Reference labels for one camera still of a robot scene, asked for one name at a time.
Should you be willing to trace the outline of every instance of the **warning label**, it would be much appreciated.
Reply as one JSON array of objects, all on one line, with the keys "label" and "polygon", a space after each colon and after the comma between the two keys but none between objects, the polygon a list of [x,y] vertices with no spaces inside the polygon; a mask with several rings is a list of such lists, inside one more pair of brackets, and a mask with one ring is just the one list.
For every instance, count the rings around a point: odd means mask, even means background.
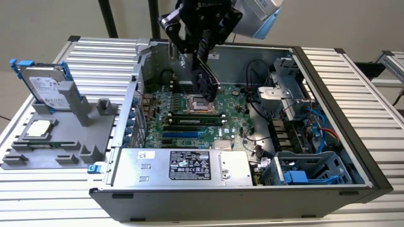
[{"label": "warning label", "polygon": [[208,151],[172,151],[169,155],[170,180],[210,180]]},{"label": "warning label", "polygon": [[46,106],[53,109],[69,109],[69,103],[62,94],[58,93],[57,81],[49,77],[29,77],[36,92]]}]

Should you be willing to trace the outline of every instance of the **sticker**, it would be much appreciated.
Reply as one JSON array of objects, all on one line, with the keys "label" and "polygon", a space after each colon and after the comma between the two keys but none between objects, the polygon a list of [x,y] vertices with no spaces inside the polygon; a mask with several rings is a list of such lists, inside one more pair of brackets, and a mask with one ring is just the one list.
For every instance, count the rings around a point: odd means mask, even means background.
[{"label": "sticker", "polygon": [[153,150],[150,151],[138,151],[137,159],[153,159],[156,156],[156,153]]},{"label": "sticker", "polygon": [[69,109],[69,103],[62,94],[58,93],[58,83],[49,77],[29,77],[36,92],[46,104],[53,109]]},{"label": "sticker", "polygon": [[214,60],[217,60],[218,57],[220,57],[220,54],[217,54],[217,53],[210,53],[210,54],[208,55],[208,59],[214,59]]},{"label": "sticker", "polygon": [[208,151],[172,151],[169,155],[170,180],[210,180]]}]

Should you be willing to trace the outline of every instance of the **black pole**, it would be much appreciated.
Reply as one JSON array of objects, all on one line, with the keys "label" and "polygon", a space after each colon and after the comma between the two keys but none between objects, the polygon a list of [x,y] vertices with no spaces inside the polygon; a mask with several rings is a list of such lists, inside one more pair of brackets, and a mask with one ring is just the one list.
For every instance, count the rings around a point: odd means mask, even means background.
[{"label": "black pole", "polygon": [[149,1],[149,14],[150,14],[150,25],[152,25],[152,36],[153,39],[160,39],[160,26],[157,24],[158,19],[158,1],[157,0],[148,0]]},{"label": "black pole", "polygon": [[100,4],[100,9],[101,9],[105,27],[108,31],[108,36],[109,38],[117,38],[118,33],[116,32],[109,0],[98,0],[98,4]]}]

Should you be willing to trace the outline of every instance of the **cpu socket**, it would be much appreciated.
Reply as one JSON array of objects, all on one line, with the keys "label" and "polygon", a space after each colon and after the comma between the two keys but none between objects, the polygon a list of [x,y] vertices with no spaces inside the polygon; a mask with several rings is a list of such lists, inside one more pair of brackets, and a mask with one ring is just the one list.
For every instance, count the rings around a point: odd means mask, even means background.
[{"label": "cpu socket", "polygon": [[209,103],[202,96],[198,95],[186,95],[186,109],[185,112],[190,113],[208,113],[216,114],[217,111],[214,109],[213,103]]}]

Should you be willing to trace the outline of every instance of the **power supply label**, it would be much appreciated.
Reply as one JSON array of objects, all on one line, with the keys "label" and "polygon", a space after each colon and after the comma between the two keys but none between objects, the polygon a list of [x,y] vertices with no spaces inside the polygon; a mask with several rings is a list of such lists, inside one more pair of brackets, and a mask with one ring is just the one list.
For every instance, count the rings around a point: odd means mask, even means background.
[{"label": "power supply label", "polygon": [[169,154],[170,180],[210,180],[208,151],[172,151]]}]

